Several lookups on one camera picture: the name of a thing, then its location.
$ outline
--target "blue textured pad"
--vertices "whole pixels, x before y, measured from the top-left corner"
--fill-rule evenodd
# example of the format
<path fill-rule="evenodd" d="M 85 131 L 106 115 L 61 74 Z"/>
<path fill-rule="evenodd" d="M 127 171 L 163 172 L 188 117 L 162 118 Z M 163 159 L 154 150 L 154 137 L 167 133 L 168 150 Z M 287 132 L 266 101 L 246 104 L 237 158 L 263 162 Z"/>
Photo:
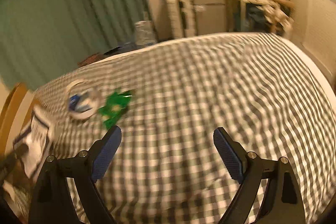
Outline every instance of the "blue textured pad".
<path fill-rule="evenodd" d="M 93 162 L 91 175 L 91 180 L 93 182 L 96 182 L 98 179 L 103 178 L 120 143 L 121 129 L 119 127 L 116 127 L 114 132 L 111 134 L 110 138 L 106 142 L 105 146 L 101 149 L 100 153 Z"/>
<path fill-rule="evenodd" d="M 244 178 L 242 163 L 233 151 L 231 145 L 225 139 L 224 135 L 218 129 L 213 132 L 213 143 L 215 144 L 231 178 L 241 184 Z"/>

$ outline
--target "green snack bag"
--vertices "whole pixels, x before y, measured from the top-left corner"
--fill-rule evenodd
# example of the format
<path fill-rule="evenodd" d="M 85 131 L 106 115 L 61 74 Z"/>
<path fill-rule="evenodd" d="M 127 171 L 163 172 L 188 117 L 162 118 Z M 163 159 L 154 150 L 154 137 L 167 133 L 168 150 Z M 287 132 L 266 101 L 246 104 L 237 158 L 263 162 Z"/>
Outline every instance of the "green snack bag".
<path fill-rule="evenodd" d="M 107 130 L 114 126 L 127 111 L 127 106 L 132 97 L 132 90 L 120 93 L 120 88 L 107 97 L 105 105 L 98 109 Z"/>

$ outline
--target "desk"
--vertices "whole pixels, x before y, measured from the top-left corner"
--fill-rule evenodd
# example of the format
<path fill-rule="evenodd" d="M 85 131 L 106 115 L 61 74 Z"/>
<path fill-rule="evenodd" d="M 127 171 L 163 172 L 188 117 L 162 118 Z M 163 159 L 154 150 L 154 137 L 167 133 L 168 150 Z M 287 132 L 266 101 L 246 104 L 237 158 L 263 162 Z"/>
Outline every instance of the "desk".
<path fill-rule="evenodd" d="M 233 32 L 234 30 L 234 17 L 233 17 L 233 3 L 232 0 L 227 1 L 227 29 L 229 32 Z M 294 3 L 290 0 L 238 0 L 240 1 L 240 24 L 241 24 L 241 31 L 244 30 L 245 19 L 246 19 L 246 3 L 253 3 L 257 5 L 270 5 L 273 8 L 279 7 L 280 4 L 285 5 L 291 9 L 294 8 Z M 271 32 L 276 32 L 276 25 L 272 25 Z"/>

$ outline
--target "gingham fabric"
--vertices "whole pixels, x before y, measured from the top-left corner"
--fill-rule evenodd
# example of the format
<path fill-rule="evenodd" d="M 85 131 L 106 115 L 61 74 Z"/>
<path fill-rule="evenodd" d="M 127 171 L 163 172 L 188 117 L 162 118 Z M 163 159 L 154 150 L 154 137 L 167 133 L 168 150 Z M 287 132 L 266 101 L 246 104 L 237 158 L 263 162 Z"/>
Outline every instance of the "gingham fabric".
<path fill-rule="evenodd" d="M 104 98 L 117 87 L 135 90 L 117 123 L 122 143 L 96 184 L 119 223 L 217 223 L 239 186 L 214 147 L 217 127 L 261 158 L 289 158 L 307 223 L 335 192 L 335 115 L 307 66 L 275 35 L 166 42 L 51 81 L 37 95 L 61 126 L 58 158 L 89 149 L 106 133 L 98 114 L 85 122 L 66 114 L 64 89 L 76 79 L 89 81 L 81 90 L 95 85 Z M 265 187 L 263 180 L 247 222 Z M 73 182 L 70 191 L 88 222 Z"/>

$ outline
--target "green packet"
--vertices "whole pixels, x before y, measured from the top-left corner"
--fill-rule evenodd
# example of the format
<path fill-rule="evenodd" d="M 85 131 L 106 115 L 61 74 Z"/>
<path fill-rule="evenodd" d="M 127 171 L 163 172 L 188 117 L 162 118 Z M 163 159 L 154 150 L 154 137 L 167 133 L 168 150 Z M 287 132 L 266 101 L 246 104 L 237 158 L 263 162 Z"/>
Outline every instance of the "green packet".
<path fill-rule="evenodd" d="M 114 93 L 107 97 L 105 105 L 98 109 L 107 130 L 114 126 L 120 117 L 126 113 L 133 93 L 133 90 L 120 93 L 120 89 L 116 89 Z"/>

